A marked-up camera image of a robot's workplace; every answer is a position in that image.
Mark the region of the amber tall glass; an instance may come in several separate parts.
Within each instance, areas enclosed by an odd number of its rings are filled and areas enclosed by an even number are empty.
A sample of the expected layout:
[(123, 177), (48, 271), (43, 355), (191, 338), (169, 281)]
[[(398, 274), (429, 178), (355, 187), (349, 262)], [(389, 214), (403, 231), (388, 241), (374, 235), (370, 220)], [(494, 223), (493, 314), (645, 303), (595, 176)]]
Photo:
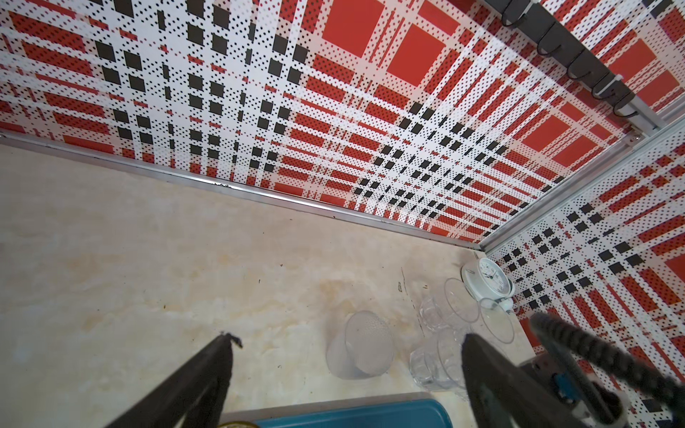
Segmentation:
[(218, 428), (260, 428), (260, 426), (247, 421), (231, 421), (225, 424), (220, 424)]

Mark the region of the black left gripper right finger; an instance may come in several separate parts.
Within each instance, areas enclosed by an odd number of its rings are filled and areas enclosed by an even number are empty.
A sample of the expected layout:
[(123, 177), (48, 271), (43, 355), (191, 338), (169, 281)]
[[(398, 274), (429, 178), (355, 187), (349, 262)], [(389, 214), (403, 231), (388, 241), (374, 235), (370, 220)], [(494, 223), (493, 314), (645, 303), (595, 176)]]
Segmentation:
[(479, 427), (584, 426), (480, 335), (465, 336), (461, 358), (468, 399)]

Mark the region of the teal plastic tray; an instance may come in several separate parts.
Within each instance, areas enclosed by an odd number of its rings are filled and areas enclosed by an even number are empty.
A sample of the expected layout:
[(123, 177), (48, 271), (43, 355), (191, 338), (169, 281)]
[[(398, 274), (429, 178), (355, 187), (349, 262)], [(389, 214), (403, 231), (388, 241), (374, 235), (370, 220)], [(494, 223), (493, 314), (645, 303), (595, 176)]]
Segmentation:
[(433, 399), (342, 408), (253, 423), (259, 427), (453, 427), (445, 408)]

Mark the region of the frosted white cup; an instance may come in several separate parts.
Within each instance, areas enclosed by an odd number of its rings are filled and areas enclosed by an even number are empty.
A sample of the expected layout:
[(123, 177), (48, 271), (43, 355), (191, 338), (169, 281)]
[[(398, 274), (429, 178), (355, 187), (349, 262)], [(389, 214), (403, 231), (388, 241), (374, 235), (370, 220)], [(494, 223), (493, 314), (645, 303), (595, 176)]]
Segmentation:
[(389, 326), (374, 312), (363, 310), (352, 314), (328, 345), (326, 363), (338, 378), (369, 379), (387, 373), (394, 356)]

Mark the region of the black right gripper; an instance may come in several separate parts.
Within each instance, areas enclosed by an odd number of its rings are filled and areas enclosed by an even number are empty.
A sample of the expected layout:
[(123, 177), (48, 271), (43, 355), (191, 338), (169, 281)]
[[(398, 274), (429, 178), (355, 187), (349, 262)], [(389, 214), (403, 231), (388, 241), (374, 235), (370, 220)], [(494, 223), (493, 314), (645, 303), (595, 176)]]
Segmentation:
[(571, 383), (570, 376), (563, 373), (553, 360), (526, 360), (518, 366), (528, 376), (538, 383), (546, 392), (560, 401), (571, 414), (587, 427), (628, 427), (627, 410), (629, 399), (624, 392), (607, 390), (599, 384), (595, 374), (588, 374), (588, 379), (597, 389), (600, 397), (617, 419), (611, 424), (597, 422), (590, 413), (590, 409), (581, 399)]

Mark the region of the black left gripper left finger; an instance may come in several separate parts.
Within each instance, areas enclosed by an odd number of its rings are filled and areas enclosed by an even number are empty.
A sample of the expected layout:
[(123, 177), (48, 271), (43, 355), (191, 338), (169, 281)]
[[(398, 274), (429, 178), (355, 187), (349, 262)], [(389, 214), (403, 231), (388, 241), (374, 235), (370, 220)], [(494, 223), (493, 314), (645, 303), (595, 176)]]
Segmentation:
[(240, 338), (222, 333), (110, 427), (217, 427)]

